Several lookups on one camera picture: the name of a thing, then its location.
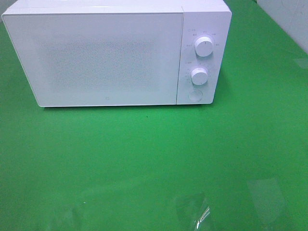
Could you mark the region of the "white timer knob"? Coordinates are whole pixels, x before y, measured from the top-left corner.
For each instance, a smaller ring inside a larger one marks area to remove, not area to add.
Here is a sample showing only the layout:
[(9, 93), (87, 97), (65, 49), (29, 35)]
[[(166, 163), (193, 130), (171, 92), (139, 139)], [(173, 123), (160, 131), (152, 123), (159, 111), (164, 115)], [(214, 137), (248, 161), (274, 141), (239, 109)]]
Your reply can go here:
[(191, 80), (194, 85), (200, 86), (208, 80), (208, 70), (204, 68), (196, 68), (191, 72)]

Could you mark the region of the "white microwave door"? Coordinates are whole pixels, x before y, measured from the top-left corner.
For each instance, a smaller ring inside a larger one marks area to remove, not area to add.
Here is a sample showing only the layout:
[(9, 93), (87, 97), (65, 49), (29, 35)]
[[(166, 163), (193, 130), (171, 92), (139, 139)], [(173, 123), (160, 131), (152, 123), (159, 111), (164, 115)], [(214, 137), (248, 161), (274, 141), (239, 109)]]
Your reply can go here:
[(181, 13), (3, 19), (39, 106), (176, 103)]

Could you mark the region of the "upper white power knob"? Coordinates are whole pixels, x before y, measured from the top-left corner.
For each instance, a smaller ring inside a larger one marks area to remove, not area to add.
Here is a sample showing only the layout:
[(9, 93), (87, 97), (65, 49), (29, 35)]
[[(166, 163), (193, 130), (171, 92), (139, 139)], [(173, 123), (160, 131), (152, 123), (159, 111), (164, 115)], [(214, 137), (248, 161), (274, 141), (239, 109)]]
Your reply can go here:
[(200, 57), (207, 57), (213, 52), (214, 42), (212, 38), (203, 36), (198, 38), (195, 43), (195, 53)]

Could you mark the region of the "white microwave oven body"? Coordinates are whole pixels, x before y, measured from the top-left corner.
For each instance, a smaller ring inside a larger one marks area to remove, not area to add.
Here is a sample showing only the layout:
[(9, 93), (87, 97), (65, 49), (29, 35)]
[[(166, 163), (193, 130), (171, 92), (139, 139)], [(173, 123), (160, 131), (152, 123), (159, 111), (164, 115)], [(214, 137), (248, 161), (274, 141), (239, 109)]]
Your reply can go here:
[[(232, 17), (231, 10), (222, 0), (18, 0), (2, 14), (2, 20), (4, 22), (6, 14), (129, 13), (183, 15), (178, 88), (173, 105), (212, 103)], [(214, 42), (213, 52), (207, 57), (195, 53), (194, 43), (203, 36)], [(200, 86), (191, 80), (191, 72), (196, 68), (208, 70), (208, 80)], [(203, 93), (200, 101), (189, 99), (188, 94), (193, 90)]]

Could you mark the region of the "clear plastic film piece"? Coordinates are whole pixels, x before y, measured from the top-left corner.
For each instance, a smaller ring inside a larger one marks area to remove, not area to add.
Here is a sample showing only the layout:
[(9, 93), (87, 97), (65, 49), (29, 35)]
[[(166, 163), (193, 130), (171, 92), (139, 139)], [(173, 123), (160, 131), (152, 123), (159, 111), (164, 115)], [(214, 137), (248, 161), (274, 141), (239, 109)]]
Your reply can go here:
[(176, 199), (176, 212), (181, 231), (213, 231), (210, 206), (202, 192)]

